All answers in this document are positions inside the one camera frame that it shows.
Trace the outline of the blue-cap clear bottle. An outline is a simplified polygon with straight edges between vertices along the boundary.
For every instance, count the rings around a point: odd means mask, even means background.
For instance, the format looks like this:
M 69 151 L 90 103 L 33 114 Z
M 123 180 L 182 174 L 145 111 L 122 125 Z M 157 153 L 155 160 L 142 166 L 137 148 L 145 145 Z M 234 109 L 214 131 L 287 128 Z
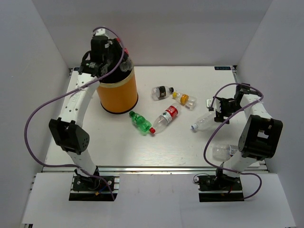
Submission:
M 218 123 L 214 121 L 215 112 L 207 112 L 199 117 L 192 125 L 193 131 L 207 131 L 218 127 Z

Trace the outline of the small red-label clear bottle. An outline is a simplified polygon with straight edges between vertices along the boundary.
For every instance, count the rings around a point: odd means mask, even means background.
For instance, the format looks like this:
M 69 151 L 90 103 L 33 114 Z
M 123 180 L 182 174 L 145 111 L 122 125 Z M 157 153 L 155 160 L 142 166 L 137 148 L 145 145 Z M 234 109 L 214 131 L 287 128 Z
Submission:
M 124 48 L 124 55 L 123 55 L 123 59 L 122 59 L 120 65 L 119 65 L 119 68 L 122 72 L 132 71 L 132 69 L 133 69 L 133 62 L 130 59 L 127 48 Z

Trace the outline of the green plastic bottle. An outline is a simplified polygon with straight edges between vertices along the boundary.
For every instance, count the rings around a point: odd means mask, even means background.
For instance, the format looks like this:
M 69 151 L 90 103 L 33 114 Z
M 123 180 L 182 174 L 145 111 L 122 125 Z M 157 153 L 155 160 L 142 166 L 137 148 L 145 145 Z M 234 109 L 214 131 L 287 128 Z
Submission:
M 133 125 L 141 132 L 142 135 L 147 135 L 150 132 L 152 124 L 142 115 L 134 111 L 130 111 L 129 117 L 131 118 Z

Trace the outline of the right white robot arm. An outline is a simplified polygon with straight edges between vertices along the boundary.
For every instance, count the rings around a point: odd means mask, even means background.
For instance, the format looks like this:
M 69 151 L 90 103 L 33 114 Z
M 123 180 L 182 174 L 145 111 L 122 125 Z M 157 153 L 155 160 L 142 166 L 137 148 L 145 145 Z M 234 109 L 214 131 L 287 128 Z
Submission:
M 263 95 L 249 84 L 237 84 L 233 98 L 213 97 L 217 123 L 228 124 L 228 118 L 237 111 L 244 112 L 246 124 L 238 141 L 238 150 L 216 170 L 215 185 L 226 189 L 237 181 L 251 164 L 272 158 L 276 152 L 283 123 L 274 119 L 262 104 Z

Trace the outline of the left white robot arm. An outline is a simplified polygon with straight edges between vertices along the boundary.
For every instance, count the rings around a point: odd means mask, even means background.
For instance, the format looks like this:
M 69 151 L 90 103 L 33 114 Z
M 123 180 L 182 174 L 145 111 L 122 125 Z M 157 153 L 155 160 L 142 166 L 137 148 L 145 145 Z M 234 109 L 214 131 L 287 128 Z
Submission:
M 71 157 L 76 174 L 85 177 L 84 184 L 91 190 L 99 187 L 100 177 L 87 149 L 90 136 L 82 128 L 84 116 L 101 80 L 112 74 L 127 58 L 118 38 L 92 37 L 91 49 L 84 54 L 78 70 L 76 91 L 58 118 L 49 122 L 56 145 Z

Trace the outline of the orange cylindrical bin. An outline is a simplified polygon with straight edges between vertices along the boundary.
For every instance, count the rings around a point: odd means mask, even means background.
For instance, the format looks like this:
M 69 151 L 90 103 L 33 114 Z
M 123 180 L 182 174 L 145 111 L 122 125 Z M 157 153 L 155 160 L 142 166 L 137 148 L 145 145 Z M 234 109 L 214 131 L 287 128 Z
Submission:
M 122 81 L 101 81 L 97 88 L 101 106 L 109 113 L 124 114 L 138 102 L 134 67 Z

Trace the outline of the blue-label clear bottle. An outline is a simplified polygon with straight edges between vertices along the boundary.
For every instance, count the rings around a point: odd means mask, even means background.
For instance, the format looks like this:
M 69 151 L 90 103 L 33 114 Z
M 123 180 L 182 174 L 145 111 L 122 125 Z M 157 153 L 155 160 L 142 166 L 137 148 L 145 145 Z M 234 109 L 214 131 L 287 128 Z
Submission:
M 218 144 L 212 148 L 212 157 L 217 161 L 225 162 L 230 159 L 236 152 L 238 147 L 230 144 Z

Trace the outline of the yellow-cap orange-label bottle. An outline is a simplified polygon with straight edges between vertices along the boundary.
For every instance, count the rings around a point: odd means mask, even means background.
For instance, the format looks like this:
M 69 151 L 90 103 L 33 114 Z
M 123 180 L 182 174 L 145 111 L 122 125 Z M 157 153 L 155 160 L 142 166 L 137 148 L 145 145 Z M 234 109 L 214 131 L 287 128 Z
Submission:
M 197 99 L 195 97 L 189 96 L 185 93 L 173 92 L 172 98 L 191 111 L 195 108 L 197 103 Z

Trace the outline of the right blue corner sticker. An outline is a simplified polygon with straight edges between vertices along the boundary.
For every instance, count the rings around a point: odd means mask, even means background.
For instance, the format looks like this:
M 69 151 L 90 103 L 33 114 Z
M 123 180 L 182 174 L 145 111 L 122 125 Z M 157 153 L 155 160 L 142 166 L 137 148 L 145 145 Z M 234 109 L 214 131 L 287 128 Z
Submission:
M 214 69 L 218 70 L 218 71 L 230 71 L 231 67 L 229 67 L 229 66 L 214 66 Z

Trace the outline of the large red-label clear bottle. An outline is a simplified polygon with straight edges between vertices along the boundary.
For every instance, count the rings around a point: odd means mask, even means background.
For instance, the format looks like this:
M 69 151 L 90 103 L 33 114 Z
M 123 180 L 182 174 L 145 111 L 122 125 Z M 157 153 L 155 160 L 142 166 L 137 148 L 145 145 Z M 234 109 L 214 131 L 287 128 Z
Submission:
M 173 103 L 157 117 L 152 124 L 152 127 L 149 129 L 149 132 L 152 135 L 163 132 L 180 112 L 181 105 L 179 103 Z

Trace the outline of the black-label small clear bottle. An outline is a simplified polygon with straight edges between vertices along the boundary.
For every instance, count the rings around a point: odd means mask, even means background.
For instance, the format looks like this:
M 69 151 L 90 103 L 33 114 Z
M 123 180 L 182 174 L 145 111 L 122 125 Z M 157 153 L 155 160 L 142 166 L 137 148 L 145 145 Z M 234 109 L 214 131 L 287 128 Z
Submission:
M 168 86 L 157 86 L 152 88 L 152 99 L 153 100 L 162 100 L 170 96 L 174 92 L 173 87 Z

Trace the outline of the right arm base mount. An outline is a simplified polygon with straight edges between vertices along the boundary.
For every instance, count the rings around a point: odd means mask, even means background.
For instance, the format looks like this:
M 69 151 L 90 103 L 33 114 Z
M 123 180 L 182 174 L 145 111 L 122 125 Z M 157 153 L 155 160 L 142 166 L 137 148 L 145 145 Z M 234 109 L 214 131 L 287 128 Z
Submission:
M 243 188 L 240 178 L 223 178 L 223 171 L 215 175 L 199 173 L 193 177 L 198 185 L 199 202 L 238 202 L 244 201 Z

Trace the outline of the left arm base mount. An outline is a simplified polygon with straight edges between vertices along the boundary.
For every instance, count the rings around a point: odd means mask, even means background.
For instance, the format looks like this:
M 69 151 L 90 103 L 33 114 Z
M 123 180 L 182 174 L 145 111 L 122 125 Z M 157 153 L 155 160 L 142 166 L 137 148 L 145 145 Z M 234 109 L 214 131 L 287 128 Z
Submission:
M 69 201 L 89 201 L 89 202 L 111 202 L 118 194 L 119 178 L 116 176 L 103 176 L 103 180 L 88 182 L 84 178 L 74 175 L 72 179 Z

